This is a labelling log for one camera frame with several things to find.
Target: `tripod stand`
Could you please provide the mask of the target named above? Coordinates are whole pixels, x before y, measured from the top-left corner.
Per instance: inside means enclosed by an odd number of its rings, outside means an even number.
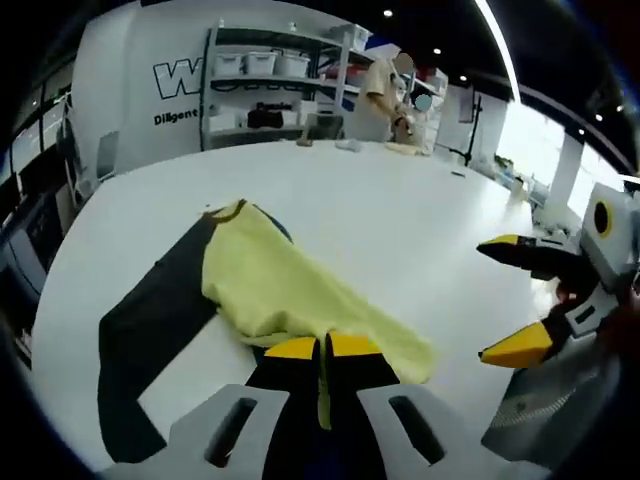
[[[473,130],[471,131],[471,141],[469,142],[469,148],[466,152],[461,152],[455,148],[448,148],[450,152],[457,153],[462,158],[464,158],[464,166],[467,167],[469,162],[471,161],[471,150],[473,150],[473,143],[476,139],[476,131],[478,130],[478,121],[480,120],[480,112],[482,112],[482,96],[478,96],[478,103],[473,105]]]

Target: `ceiling light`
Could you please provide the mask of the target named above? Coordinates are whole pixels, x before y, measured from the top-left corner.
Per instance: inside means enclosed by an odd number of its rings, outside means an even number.
[[[504,36],[500,31],[500,26],[498,25],[498,21],[496,17],[493,15],[491,11],[491,7],[487,3],[487,0],[475,0],[480,13],[484,17],[484,21],[487,22],[489,26],[489,30],[491,30],[491,34],[493,35],[493,39],[498,45],[498,50],[500,50],[500,55],[502,56],[502,63],[504,63],[504,68],[507,70],[507,77],[509,77],[509,83],[511,84],[511,91],[513,92],[513,100],[516,103],[522,103],[520,100],[520,90],[518,89],[518,79],[516,78],[516,69],[513,66],[513,61],[511,60],[511,55],[509,54],[509,48],[507,48],[507,42],[504,40]]]

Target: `white tabletop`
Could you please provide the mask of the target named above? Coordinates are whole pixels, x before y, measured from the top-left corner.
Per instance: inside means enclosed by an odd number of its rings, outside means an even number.
[[[533,320],[532,281],[475,251],[531,233],[525,203],[461,167],[365,145],[246,145],[164,161],[103,184],[52,265],[33,330],[37,398],[93,469],[112,463],[97,410],[98,322],[205,210],[258,204],[308,256],[416,333],[438,354],[427,388],[482,436],[511,377],[477,352]],[[166,437],[171,423],[255,366],[216,318],[140,398]]]

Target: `beige shirt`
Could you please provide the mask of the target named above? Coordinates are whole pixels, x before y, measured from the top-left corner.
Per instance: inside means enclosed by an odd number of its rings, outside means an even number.
[[[376,60],[367,71],[356,105],[346,122],[346,136],[361,141],[386,142],[391,137],[391,121],[368,97],[369,93],[382,95],[382,101],[392,110],[400,103],[398,98],[404,82],[390,60]]]

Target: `shelf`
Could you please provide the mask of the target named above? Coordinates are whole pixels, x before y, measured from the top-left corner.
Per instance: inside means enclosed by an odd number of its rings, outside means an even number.
[[[210,131],[211,148],[226,148],[237,145],[278,142],[280,140],[297,140],[304,127],[285,125],[282,128],[229,128]]]
[[[249,127],[238,127],[238,128],[225,128],[222,130],[211,130],[210,133],[214,137],[222,137],[222,136],[234,136],[234,135],[246,135],[246,134],[254,134],[254,133],[270,133],[270,132],[300,132],[304,127],[300,125],[284,125],[282,128],[273,128],[273,127],[261,127],[261,128],[249,128]]]
[[[283,77],[278,75],[235,75],[228,77],[213,77],[211,79],[210,86],[212,89],[216,87],[233,86],[233,85],[281,85],[297,87],[298,89],[333,89],[338,88],[338,83],[335,80],[321,80],[319,78],[305,78],[305,77]],[[352,85],[345,85],[345,93],[351,93],[357,95],[360,92],[360,88]]]
[[[265,30],[253,27],[218,28],[217,45],[262,45],[268,47],[290,48],[294,50],[323,50],[342,48],[340,42],[315,35],[287,30]]]

